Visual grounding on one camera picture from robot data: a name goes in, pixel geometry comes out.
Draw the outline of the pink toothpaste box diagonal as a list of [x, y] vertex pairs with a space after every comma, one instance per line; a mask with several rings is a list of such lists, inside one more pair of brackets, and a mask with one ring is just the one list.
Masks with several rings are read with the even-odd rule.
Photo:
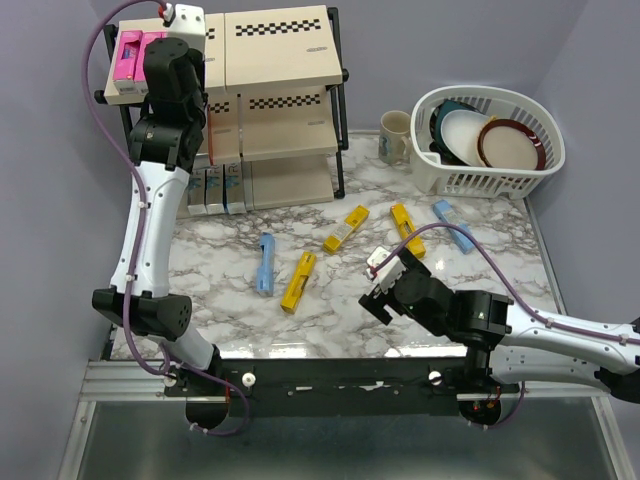
[[138, 93], [135, 75], [142, 37], [141, 30], [127, 30], [120, 34], [113, 60], [112, 80], [121, 95]]

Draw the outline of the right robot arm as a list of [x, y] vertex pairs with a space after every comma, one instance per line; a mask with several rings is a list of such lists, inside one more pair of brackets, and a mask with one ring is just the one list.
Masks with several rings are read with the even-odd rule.
[[520, 382], [586, 385], [639, 401], [639, 324], [602, 323], [534, 309], [483, 290], [453, 290], [409, 250], [378, 247], [366, 260], [373, 290], [360, 305], [383, 324], [406, 316], [467, 349], [469, 390]]

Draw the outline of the metallic blue toothpaste box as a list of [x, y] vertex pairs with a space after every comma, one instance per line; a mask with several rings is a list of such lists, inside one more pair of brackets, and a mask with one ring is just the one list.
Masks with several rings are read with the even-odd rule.
[[230, 215], [246, 212], [244, 198], [244, 183], [242, 166], [240, 162], [224, 165], [224, 194], [225, 207]]
[[224, 170], [220, 165], [212, 166], [205, 173], [205, 209], [208, 215], [225, 212]]
[[187, 209], [192, 216], [205, 215], [205, 172], [197, 171], [189, 179], [187, 187]]

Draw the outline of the pink toothpaste box long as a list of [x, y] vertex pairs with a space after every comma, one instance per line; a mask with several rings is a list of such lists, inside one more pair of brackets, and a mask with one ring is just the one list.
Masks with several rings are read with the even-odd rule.
[[165, 32], [144, 32], [142, 35], [134, 72], [134, 87], [138, 94], [145, 95], [148, 92], [146, 75], [143, 68], [146, 49], [153, 41], [165, 37]]

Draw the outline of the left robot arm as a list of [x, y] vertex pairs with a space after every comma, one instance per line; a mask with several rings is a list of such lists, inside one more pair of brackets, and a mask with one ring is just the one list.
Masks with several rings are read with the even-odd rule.
[[148, 92], [130, 132], [132, 197], [120, 260], [110, 284], [92, 294], [93, 308], [163, 355], [190, 368], [187, 382], [201, 395], [222, 380], [217, 348], [191, 325], [192, 301], [169, 291], [169, 255], [176, 216], [204, 141], [207, 95], [204, 58], [183, 39], [163, 37], [145, 49]]

